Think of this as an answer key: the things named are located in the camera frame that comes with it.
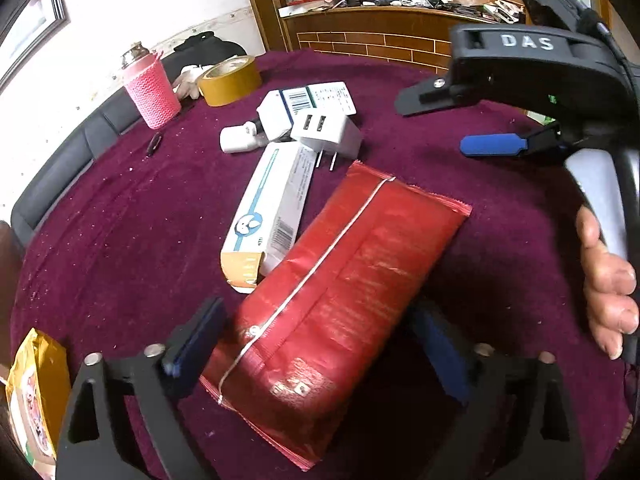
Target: barcode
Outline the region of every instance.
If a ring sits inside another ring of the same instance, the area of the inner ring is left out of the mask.
[[[300,110],[313,108],[306,88],[295,88],[289,92],[285,94],[285,97],[293,115],[296,115]]]
[[[287,254],[292,245],[293,229],[285,224],[281,219],[278,219],[276,231],[274,232],[273,240],[271,241],[271,247],[280,251],[282,254]]]

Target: pink tumbler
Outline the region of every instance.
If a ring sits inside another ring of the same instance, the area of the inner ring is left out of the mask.
[[[135,43],[122,56],[124,86],[140,115],[153,130],[159,130],[180,111],[180,101],[171,88],[161,54]]]

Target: roll of tape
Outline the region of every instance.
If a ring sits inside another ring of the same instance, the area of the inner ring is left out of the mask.
[[[198,88],[209,106],[224,106],[246,97],[262,85],[255,57],[227,59],[198,78]]]

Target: purple tablecloth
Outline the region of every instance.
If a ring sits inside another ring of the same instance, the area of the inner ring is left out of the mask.
[[[235,309],[242,295],[225,283],[219,253],[260,152],[223,154],[220,129],[253,119],[271,89],[343,80],[358,109],[365,163],[473,205],[425,291],[472,341],[558,356],[593,478],[628,411],[622,364],[610,362],[585,329],[578,192],[560,167],[471,160],[458,150],[465,135],[526,131],[532,123],[488,103],[403,119],[394,111],[396,94],[428,73],[396,64],[302,51],[270,53],[259,65],[264,86],[250,97],[223,108],[200,100],[167,128],[152,158],[145,158],[152,133],[139,124],[75,184],[28,251],[12,317],[14,350],[35,326],[68,349],[74,374],[89,352],[116,358],[163,341],[207,296],[223,296]],[[316,170],[303,228],[347,167],[343,160],[333,173],[328,164]],[[354,396],[326,459],[308,473],[201,386],[180,411],[223,480],[413,480],[458,407],[400,329]],[[162,476],[134,415],[150,471]]]

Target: blue circular logo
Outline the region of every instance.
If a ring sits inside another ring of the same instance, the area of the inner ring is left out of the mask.
[[[236,222],[235,231],[238,236],[249,236],[254,234],[262,225],[262,215],[260,213],[249,213]]]

